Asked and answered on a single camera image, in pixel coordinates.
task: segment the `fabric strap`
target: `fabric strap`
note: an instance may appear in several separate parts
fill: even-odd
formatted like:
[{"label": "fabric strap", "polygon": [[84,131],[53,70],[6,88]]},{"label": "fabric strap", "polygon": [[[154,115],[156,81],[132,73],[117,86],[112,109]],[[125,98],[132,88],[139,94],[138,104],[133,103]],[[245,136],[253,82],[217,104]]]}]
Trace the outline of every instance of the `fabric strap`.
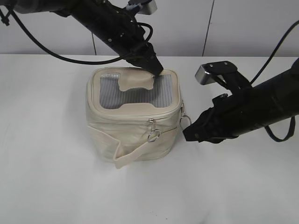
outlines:
[{"label": "fabric strap", "polygon": [[125,154],[123,147],[121,145],[121,142],[118,139],[115,139],[112,136],[110,136],[98,129],[95,129],[91,126],[89,126],[89,128],[92,129],[92,133],[96,133],[96,135],[97,135],[97,136],[92,135],[93,138],[100,137],[101,141],[104,144],[117,146],[114,157],[113,157],[113,162],[117,169],[120,169],[120,168],[134,162],[140,156],[142,156],[146,153],[155,151],[155,148],[157,148],[159,145],[163,144],[164,142],[171,141],[171,139],[173,139],[177,135],[177,132],[178,132],[178,128],[164,132],[161,134],[160,138],[158,138],[155,142],[151,142],[151,143],[145,142],[143,145],[139,146],[138,148],[133,150],[131,153]]}]

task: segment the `mesh window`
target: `mesh window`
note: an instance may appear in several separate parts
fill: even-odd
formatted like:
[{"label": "mesh window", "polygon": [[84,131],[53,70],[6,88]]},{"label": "mesh window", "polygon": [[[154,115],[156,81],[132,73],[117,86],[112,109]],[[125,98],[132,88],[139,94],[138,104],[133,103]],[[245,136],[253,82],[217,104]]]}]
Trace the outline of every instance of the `mesh window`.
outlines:
[{"label": "mesh window", "polygon": [[100,105],[105,109],[118,109],[124,104],[150,103],[156,108],[168,107],[172,104],[171,75],[155,78],[154,88],[134,88],[120,91],[119,75],[104,74],[100,78]]}]

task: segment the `cream cooler bag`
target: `cream cooler bag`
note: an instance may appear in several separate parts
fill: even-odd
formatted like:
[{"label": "cream cooler bag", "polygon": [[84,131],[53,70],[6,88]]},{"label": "cream cooler bag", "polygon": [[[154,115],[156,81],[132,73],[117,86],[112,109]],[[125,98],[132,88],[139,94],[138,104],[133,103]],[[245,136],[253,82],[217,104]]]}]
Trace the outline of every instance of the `cream cooler bag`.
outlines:
[{"label": "cream cooler bag", "polygon": [[137,68],[97,70],[87,84],[86,117],[100,157],[121,168],[166,156],[179,130],[177,74]]}]

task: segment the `bag lid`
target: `bag lid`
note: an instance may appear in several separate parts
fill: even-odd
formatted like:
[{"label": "bag lid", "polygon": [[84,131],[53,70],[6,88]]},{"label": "bag lid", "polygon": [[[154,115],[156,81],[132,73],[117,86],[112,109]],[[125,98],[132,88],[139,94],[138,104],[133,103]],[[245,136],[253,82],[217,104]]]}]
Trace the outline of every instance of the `bag lid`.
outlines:
[{"label": "bag lid", "polygon": [[159,77],[139,68],[95,71],[87,86],[90,109],[107,118],[159,116],[181,107],[178,77],[163,70]]}]

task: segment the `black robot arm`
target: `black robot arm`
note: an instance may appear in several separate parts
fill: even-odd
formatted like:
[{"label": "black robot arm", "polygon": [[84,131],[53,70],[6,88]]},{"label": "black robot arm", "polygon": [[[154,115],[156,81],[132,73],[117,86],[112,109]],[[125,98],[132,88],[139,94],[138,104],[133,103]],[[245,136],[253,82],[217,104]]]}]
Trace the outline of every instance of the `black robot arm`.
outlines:
[{"label": "black robot arm", "polygon": [[[150,28],[150,36],[151,26],[135,19],[136,13],[153,13],[157,9],[154,0],[130,1],[125,8],[107,0],[0,0],[0,5],[23,14],[54,12],[63,17],[72,16],[120,56],[126,56],[130,64],[156,76],[163,70],[152,44],[144,38],[142,26]],[[8,16],[1,17],[8,24]]]},{"label": "black robot arm", "polygon": [[[220,143],[261,127],[277,142],[293,136],[294,116],[299,114],[299,59],[291,69],[255,87],[228,61],[202,65],[196,78],[201,84],[222,83],[232,95],[213,99],[214,107],[183,131],[187,141]],[[291,118],[290,131],[280,140],[269,125],[287,118]]]}]

